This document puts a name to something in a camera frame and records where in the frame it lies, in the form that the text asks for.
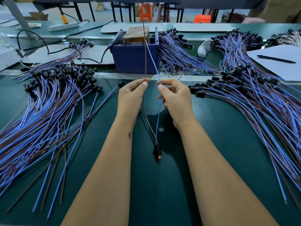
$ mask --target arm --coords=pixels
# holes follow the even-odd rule
[[[195,119],[189,88],[175,79],[161,83],[171,85],[158,88],[181,134],[203,225],[278,225]]]
[[[132,132],[147,82],[135,80],[119,90],[115,121],[61,226],[128,225]]]

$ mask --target floor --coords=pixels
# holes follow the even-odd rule
[[[17,3],[19,9],[21,10],[21,12],[23,13],[23,15],[26,15],[26,12],[28,13],[28,11],[34,11],[36,8],[32,3]],[[100,21],[100,22],[108,22],[110,20],[113,20],[113,14],[112,14],[112,10],[105,10],[105,11],[96,11],[96,2],[92,2],[92,9],[94,12],[94,16],[95,16],[95,20],[96,21]],[[92,15],[91,15],[91,11],[89,8],[88,3],[79,3],[79,10],[81,13],[81,16],[83,19],[88,19],[90,21],[92,21]],[[152,22],[156,22],[157,20],[157,16],[158,16],[158,10],[159,8],[157,7],[157,10],[154,13],[154,17]],[[74,8],[64,8],[63,11],[70,15],[73,16],[75,18],[77,18],[77,14]],[[184,14],[183,14],[183,20],[182,22],[193,22],[194,17],[196,14],[202,14],[202,9],[185,9],[184,10]],[[221,21],[222,18],[222,14],[223,13],[227,13],[230,12],[231,10],[220,10],[218,13],[218,17],[216,22],[219,23]],[[250,10],[235,10],[235,13],[242,13],[245,15],[248,15]],[[43,11],[45,14],[49,14],[48,16],[48,20],[49,21],[61,21],[61,14],[58,8],[52,8],[52,9],[47,9],[45,11]],[[177,21],[177,10],[171,10],[170,11],[170,22],[176,22]],[[115,8],[115,15],[116,15],[116,20],[118,22],[121,22],[121,18],[120,18],[120,13],[119,13],[119,8]],[[129,22],[129,10],[128,9],[122,9],[122,16],[123,16],[123,22]],[[0,21],[1,20],[5,20],[4,19],[7,18],[7,16],[2,16],[2,14],[0,14]],[[69,22],[75,21],[74,19],[72,19],[69,16],[66,16],[67,20]]]

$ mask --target gray metal post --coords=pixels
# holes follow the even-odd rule
[[[19,22],[19,24],[21,25],[21,27],[24,30],[29,30],[31,31],[31,28],[28,26],[24,16],[22,15],[22,13],[20,12],[19,8],[17,7],[16,3],[13,0],[4,0],[6,6],[9,8],[9,10],[11,11],[11,13],[13,14],[13,16],[16,18],[16,20]],[[33,36],[34,34],[31,32],[25,32],[27,34],[27,36]]]

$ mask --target blue plastic bin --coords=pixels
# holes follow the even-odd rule
[[[110,42],[108,47],[114,58],[114,63],[118,73],[145,73],[145,48],[144,44],[116,44],[123,42],[123,30],[120,30],[116,37]],[[149,50],[156,64],[156,69],[159,68],[159,39],[158,29],[155,30],[155,37],[150,37]],[[146,50],[147,58],[147,74],[156,74],[156,69],[151,60],[148,50]]]

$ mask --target hand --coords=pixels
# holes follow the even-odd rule
[[[136,124],[142,97],[150,80],[150,78],[134,80],[119,90],[116,117],[129,122],[132,127]]]
[[[189,88],[176,79],[161,80],[162,85],[159,81],[157,83],[161,93],[159,99],[162,95],[164,108],[168,108],[175,127],[179,130],[185,124],[195,121]]]

